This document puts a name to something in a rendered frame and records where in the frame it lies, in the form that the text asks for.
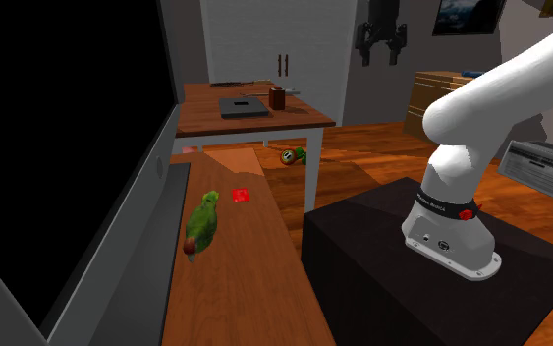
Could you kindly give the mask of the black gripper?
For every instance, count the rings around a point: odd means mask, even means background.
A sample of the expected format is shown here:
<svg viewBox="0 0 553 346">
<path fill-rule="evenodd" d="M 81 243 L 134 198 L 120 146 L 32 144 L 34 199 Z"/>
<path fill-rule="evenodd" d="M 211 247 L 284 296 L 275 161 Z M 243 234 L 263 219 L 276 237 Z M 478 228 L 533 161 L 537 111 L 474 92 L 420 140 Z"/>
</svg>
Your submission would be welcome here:
<svg viewBox="0 0 553 346">
<path fill-rule="evenodd" d="M 367 67 L 370 63 L 372 39 L 389 39 L 389 64 L 398 63 L 401 50 L 407 46 L 408 28 L 406 24 L 396 23 L 396 0 L 369 0 L 368 23 L 359 24 L 356 31 L 355 49 L 359 51 L 361 64 Z"/>
</svg>

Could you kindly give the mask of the wooden chest of drawers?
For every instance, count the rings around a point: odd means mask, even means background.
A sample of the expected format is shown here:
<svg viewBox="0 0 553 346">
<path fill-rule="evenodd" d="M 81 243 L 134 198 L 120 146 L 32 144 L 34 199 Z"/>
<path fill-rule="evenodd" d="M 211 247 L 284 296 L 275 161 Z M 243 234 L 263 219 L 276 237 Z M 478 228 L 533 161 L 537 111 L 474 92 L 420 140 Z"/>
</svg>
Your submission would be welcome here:
<svg viewBox="0 0 553 346">
<path fill-rule="evenodd" d="M 422 127 L 426 108 L 455 89 L 470 82 L 472 77 L 447 71 L 416 72 L 403 132 L 431 143 Z"/>
</svg>

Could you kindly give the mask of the white wardrobe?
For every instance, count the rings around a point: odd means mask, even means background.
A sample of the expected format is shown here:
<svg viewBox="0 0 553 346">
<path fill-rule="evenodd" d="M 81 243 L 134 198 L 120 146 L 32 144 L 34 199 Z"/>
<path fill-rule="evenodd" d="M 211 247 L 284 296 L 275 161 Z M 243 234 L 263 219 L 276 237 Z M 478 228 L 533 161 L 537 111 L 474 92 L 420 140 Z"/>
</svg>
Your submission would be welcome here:
<svg viewBox="0 0 553 346">
<path fill-rule="evenodd" d="M 209 79 L 271 80 L 343 123 L 358 0 L 200 0 Z"/>
</svg>

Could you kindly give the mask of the green and red toy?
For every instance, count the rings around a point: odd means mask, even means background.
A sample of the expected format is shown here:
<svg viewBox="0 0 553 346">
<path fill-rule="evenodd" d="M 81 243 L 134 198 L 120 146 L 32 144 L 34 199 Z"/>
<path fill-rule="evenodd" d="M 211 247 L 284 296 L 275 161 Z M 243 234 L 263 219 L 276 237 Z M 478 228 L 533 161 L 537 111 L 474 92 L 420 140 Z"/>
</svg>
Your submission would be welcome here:
<svg viewBox="0 0 553 346">
<path fill-rule="evenodd" d="M 306 152 L 302 147 L 285 149 L 280 154 L 280 161 L 284 165 L 292 165 L 297 161 L 306 165 Z"/>
</svg>

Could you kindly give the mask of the wooden table with white legs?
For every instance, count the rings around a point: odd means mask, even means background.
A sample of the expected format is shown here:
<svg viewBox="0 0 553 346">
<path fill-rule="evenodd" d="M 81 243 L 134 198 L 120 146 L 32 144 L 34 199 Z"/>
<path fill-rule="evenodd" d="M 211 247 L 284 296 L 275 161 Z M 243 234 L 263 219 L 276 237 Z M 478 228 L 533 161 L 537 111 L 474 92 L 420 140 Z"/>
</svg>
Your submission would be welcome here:
<svg viewBox="0 0 553 346">
<path fill-rule="evenodd" d="M 306 139 L 304 210 L 315 209 L 319 162 L 323 130 L 335 122 L 294 95 L 286 97 L 286 108 L 272 110 L 266 117 L 223 119 L 218 101 L 221 98 L 240 97 L 256 93 L 258 99 L 268 103 L 268 91 L 272 83 L 246 82 L 239 86 L 212 86 L 210 84 L 185 84 L 186 100 L 177 127 L 172 152 L 180 153 L 185 147 L 202 149 L 213 144 L 241 144 L 275 140 Z"/>
</svg>

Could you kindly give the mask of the grey box appliance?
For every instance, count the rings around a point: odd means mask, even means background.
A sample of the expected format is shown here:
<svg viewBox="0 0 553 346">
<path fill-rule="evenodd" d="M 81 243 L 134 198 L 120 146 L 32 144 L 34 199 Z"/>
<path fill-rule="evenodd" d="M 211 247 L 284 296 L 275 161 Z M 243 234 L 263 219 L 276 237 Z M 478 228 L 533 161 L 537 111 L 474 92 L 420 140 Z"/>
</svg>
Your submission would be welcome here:
<svg viewBox="0 0 553 346">
<path fill-rule="evenodd" d="M 553 198 L 553 144 L 511 141 L 498 172 Z"/>
</svg>

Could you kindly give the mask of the black robot stand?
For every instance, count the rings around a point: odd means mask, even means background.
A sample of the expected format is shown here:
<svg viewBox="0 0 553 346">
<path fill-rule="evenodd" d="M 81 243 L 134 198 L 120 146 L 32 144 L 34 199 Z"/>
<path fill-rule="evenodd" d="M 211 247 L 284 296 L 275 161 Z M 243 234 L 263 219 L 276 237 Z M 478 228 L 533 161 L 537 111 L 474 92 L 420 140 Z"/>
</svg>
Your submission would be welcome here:
<svg viewBox="0 0 553 346">
<path fill-rule="evenodd" d="M 523 346 L 553 309 L 553 245 L 487 213 L 503 264 L 469 281 L 408 248 L 408 177 L 304 216 L 301 259 L 337 346 Z"/>
</svg>

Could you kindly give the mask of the green parrot figure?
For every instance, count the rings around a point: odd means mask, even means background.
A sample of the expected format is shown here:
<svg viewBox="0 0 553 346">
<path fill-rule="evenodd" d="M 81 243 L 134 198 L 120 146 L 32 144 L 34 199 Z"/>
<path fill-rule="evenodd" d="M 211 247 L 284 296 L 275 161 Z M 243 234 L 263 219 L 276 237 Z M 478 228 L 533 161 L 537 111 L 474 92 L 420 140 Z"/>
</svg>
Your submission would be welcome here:
<svg viewBox="0 0 553 346">
<path fill-rule="evenodd" d="M 218 199 L 219 193 L 216 191 L 204 194 L 201 204 L 193 210 L 186 224 L 183 252 L 189 262 L 194 262 L 194 258 L 205 251 L 213 241 L 217 230 L 216 205 Z"/>
</svg>

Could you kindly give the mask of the brown wooden desk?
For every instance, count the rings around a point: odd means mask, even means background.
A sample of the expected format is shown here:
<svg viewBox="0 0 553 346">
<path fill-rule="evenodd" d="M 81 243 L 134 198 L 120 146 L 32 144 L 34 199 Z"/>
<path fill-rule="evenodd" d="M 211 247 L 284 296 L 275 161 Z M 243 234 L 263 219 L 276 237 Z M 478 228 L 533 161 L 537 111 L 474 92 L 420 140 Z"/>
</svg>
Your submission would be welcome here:
<svg viewBox="0 0 553 346">
<path fill-rule="evenodd" d="M 191 166 L 184 221 L 205 193 L 220 198 L 209 248 L 176 254 L 162 346 L 336 346 L 254 150 L 171 160 Z"/>
</svg>

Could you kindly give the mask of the large grey-framed television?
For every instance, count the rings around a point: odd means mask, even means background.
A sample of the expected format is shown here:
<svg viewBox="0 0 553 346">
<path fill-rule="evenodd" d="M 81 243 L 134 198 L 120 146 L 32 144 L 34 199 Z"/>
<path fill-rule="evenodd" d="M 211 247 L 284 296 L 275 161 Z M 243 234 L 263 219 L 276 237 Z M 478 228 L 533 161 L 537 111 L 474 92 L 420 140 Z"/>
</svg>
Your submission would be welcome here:
<svg viewBox="0 0 553 346">
<path fill-rule="evenodd" d="M 162 346 L 173 0 L 0 0 L 0 346 Z"/>
</svg>

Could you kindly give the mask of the dark framed wall picture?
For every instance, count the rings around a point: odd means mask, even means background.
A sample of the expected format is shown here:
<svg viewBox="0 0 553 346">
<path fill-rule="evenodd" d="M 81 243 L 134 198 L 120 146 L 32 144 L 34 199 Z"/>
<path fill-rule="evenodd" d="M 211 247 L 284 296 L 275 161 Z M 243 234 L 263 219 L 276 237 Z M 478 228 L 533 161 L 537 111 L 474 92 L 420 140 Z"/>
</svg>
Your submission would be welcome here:
<svg viewBox="0 0 553 346">
<path fill-rule="evenodd" d="M 441 0 L 433 36 L 492 34 L 506 0 Z"/>
</svg>

